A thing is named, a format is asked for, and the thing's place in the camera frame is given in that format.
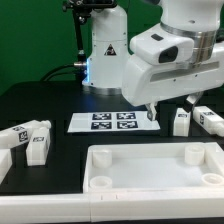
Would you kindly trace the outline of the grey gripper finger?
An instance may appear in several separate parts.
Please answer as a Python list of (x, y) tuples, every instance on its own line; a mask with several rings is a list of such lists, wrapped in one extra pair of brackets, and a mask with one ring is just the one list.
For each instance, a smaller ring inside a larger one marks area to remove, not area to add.
[(147, 117), (150, 121), (154, 121), (156, 119), (156, 115), (157, 115), (156, 106), (157, 106), (156, 103), (146, 104)]
[(202, 92), (197, 92), (197, 93), (193, 93), (190, 94), (185, 101), (184, 104), (184, 110), (186, 112), (191, 112), (195, 105), (197, 104), (197, 102), (199, 101), (199, 99), (202, 97), (203, 93)]

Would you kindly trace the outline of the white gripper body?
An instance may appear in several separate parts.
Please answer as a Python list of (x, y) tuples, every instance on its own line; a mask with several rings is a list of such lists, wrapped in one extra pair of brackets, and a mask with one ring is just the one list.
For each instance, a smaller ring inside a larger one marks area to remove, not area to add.
[(220, 87), (224, 84), (224, 43), (197, 68), (177, 69), (175, 64), (151, 66), (132, 55), (123, 75), (122, 95), (133, 106)]

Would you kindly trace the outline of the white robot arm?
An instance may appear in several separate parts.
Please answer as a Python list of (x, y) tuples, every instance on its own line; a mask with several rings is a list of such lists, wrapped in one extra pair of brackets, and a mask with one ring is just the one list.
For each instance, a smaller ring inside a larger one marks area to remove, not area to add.
[(131, 39), (122, 95), (154, 120), (158, 102), (186, 95), (193, 107), (224, 85), (224, 41), (216, 41), (224, 0), (148, 2), (162, 7), (161, 20)]

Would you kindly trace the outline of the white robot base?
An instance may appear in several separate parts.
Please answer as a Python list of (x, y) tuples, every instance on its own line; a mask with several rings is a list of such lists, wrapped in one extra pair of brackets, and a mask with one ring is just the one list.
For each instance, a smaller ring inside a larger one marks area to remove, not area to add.
[(121, 93), (128, 52), (127, 13), (117, 5), (94, 10), (92, 18), (92, 53), (87, 59), (85, 91), (101, 95)]

